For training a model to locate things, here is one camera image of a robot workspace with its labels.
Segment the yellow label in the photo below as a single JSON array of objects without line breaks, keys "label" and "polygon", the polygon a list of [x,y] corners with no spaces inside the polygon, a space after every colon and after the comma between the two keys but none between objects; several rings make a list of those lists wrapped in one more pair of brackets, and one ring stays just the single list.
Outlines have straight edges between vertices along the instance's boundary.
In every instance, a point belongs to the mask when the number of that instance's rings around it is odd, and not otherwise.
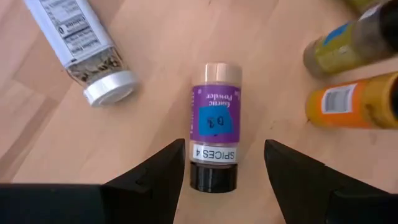
[{"label": "yellow label", "polygon": [[339,73],[364,64],[351,43],[352,31],[353,24],[345,24],[317,42],[315,57],[326,73]]},{"label": "yellow label", "polygon": [[377,0],[346,0],[359,12],[364,12],[372,3],[379,2]]}]

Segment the orange spice bottle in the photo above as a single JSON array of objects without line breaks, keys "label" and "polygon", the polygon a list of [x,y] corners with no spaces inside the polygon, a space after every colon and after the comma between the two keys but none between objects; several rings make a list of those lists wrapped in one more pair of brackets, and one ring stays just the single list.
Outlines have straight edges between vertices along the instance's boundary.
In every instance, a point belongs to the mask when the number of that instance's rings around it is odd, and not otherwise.
[{"label": "orange spice bottle", "polygon": [[398,72],[316,90],[305,112],[318,126],[397,129]]}]

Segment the barcode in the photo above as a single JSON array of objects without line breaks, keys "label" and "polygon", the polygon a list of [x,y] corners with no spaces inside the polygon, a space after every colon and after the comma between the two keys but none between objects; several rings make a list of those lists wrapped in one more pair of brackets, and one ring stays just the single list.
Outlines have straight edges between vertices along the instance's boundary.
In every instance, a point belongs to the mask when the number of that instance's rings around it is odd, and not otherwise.
[{"label": "barcode", "polygon": [[350,113],[353,111],[353,93],[356,84],[330,88],[322,98],[322,113]]}]

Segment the plastic spice bottle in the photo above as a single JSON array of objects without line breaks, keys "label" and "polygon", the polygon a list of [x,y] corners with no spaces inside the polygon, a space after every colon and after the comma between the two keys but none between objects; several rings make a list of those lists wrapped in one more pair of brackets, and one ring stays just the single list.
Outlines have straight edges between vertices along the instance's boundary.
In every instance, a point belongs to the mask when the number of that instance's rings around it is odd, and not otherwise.
[{"label": "plastic spice bottle", "polygon": [[383,1],[386,0],[345,0],[347,4],[349,4],[353,9],[360,13],[366,12],[369,8]]},{"label": "plastic spice bottle", "polygon": [[208,63],[193,78],[190,131],[191,181],[208,193],[236,188],[242,70],[227,63]]},{"label": "plastic spice bottle", "polygon": [[86,0],[24,0],[91,106],[115,103],[136,81]]},{"label": "plastic spice bottle", "polygon": [[397,129],[398,72],[314,91],[306,114],[319,126]]},{"label": "plastic spice bottle", "polygon": [[312,75],[329,77],[391,57],[397,51],[398,0],[392,0],[312,42],[303,61]]}]

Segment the blue sticker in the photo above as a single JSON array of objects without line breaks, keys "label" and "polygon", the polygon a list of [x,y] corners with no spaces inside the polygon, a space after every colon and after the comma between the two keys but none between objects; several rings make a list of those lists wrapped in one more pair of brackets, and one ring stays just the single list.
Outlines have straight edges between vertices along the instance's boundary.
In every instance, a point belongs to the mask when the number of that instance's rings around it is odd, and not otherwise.
[{"label": "blue sticker", "polygon": [[325,38],[325,41],[323,45],[328,44],[331,40],[333,40],[335,37],[338,37],[339,35],[343,34],[344,31],[347,29],[349,23],[342,25],[341,27],[333,30],[330,32],[330,34]]},{"label": "blue sticker", "polygon": [[199,134],[202,136],[230,134],[233,132],[232,117],[226,106],[199,108]]}]

